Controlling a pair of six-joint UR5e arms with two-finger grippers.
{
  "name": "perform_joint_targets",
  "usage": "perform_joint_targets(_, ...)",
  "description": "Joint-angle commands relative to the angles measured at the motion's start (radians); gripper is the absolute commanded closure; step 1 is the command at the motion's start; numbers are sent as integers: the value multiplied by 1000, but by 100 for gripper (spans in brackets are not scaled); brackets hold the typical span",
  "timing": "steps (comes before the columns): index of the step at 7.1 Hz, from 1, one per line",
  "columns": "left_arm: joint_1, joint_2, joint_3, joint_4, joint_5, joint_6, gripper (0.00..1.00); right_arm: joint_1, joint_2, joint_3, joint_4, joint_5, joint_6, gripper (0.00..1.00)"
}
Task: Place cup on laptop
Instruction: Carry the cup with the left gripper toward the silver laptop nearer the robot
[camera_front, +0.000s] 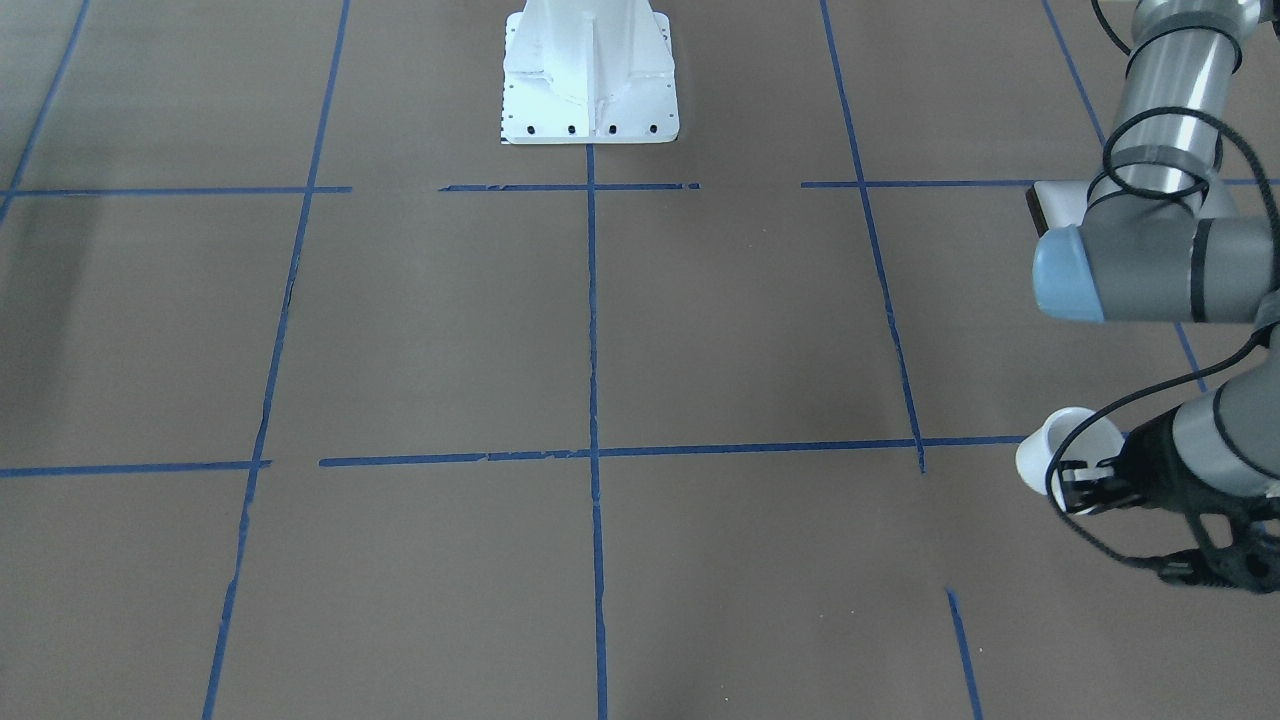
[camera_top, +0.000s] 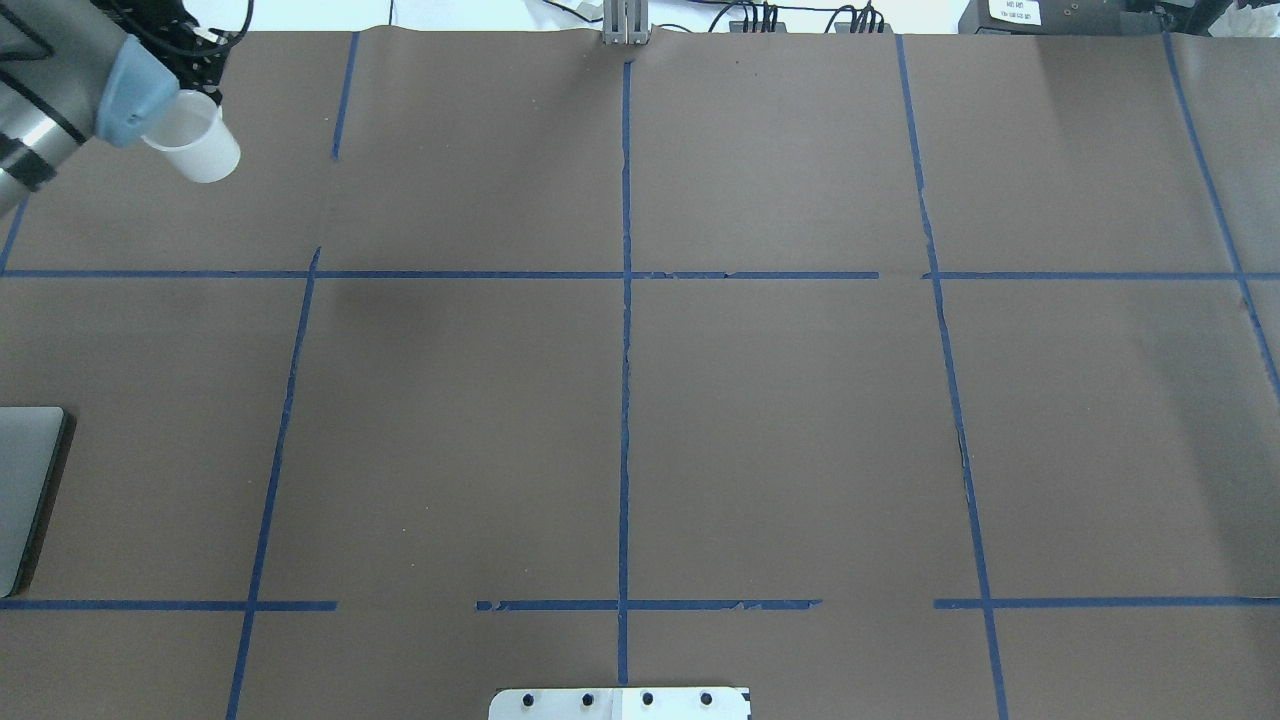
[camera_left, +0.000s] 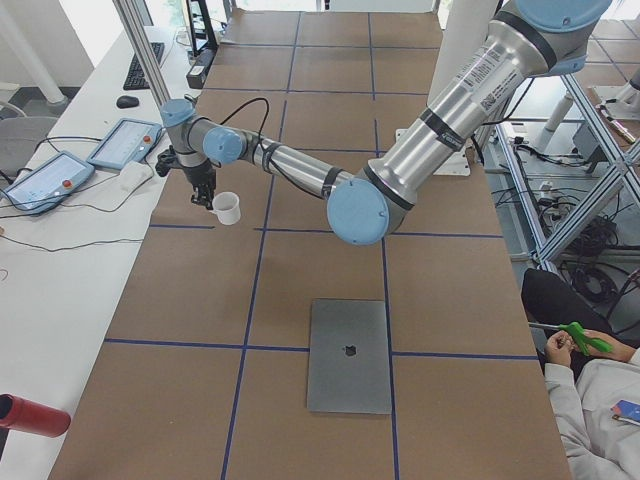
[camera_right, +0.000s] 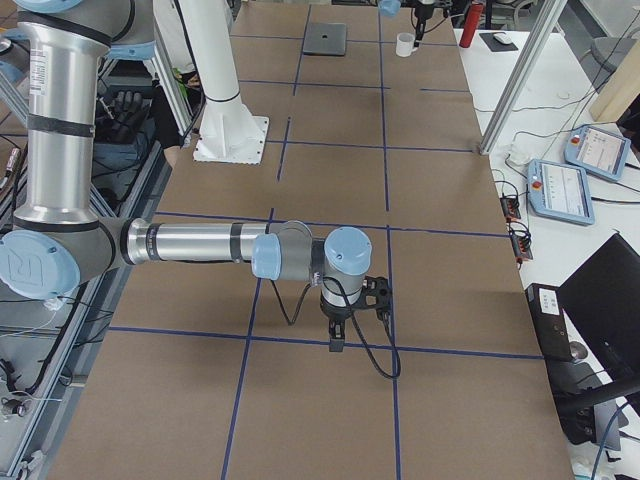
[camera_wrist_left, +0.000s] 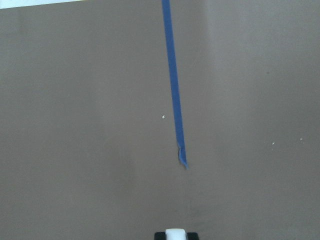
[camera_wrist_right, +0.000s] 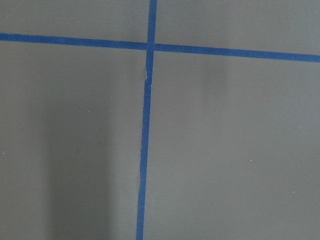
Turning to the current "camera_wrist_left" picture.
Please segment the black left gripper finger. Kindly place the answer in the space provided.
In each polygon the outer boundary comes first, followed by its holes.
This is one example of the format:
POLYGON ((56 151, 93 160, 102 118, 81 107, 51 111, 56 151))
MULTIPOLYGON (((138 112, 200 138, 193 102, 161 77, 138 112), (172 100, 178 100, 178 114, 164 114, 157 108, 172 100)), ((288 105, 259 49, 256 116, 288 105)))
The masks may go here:
POLYGON ((187 240, 187 233, 183 228, 168 228, 165 230, 166 240, 187 240))

